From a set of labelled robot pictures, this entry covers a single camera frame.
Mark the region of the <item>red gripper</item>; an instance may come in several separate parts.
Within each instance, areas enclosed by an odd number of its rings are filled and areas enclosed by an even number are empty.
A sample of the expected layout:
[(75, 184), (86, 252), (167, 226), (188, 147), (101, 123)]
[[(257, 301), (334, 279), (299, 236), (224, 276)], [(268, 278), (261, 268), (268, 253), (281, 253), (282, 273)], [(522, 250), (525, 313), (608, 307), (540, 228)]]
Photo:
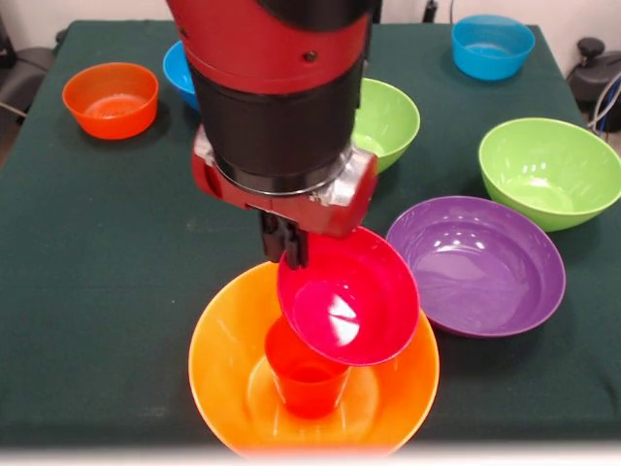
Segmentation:
[(278, 263), (285, 253), (289, 268), (298, 269), (308, 266), (308, 232), (342, 238), (362, 222), (376, 188), (378, 157), (355, 152), (334, 180), (314, 191), (280, 197), (234, 185), (218, 171), (211, 153), (194, 153), (191, 170), (203, 192), (241, 209), (261, 210), (265, 256)]

